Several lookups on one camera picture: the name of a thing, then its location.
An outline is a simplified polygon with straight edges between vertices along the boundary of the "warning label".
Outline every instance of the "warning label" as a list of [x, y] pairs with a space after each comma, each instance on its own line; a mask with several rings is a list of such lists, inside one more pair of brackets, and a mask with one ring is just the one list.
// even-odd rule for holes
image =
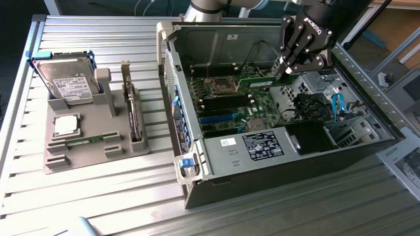
[[92, 98], [92, 93], [86, 77], [55, 79], [54, 83], [66, 101]]
[[246, 135], [243, 139], [254, 161], [284, 155], [274, 131]]

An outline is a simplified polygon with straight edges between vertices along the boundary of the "metal table surface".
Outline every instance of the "metal table surface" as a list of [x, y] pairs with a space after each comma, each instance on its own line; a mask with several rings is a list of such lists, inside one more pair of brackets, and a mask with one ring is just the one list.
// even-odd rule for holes
[[176, 18], [60, 16], [32, 23], [26, 50], [90, 47], [98, 66], [111, 68], [114, 89], [123, 81], [120, 61], [132, 61], [154, 151], [44, 175], [47, 89], [23, 56], [0, 133], [0, 235], [48, 235], [47, 227], [75, 215], [102, 235], [419, 235], [420, 204], [375, 157], [338, 173], [184, 209], [155, 54], [155, 25], [164, 20]]

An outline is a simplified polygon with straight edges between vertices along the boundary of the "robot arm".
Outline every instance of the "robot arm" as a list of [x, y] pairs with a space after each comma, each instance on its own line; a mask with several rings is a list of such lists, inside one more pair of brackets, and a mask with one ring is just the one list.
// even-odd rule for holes
[[372, 0], [320, 0], [298, 14], [283, 18], [280, 56], [272, 67], [278, 77], [334, 68], [331, 49]]

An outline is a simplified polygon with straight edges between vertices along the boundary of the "motherboard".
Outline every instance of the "motherboard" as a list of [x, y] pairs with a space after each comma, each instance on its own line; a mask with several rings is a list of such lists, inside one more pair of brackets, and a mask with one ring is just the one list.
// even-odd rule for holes
[[260, 70], [246, 67], [236, 75], [191, 77], [187, 81], [206, 138], [272, 128], [280, 121], [270, 87], [280, 84]]

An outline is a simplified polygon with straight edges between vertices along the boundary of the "hard drive label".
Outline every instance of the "hard drive label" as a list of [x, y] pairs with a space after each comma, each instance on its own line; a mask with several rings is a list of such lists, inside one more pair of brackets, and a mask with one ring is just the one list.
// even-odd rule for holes
[[274, 131], [246, 135], [243, 139], [254, 161], [284, 155]]
[[54, 83], [66, 101], [92, 98], [86, 77], [55, 79]]

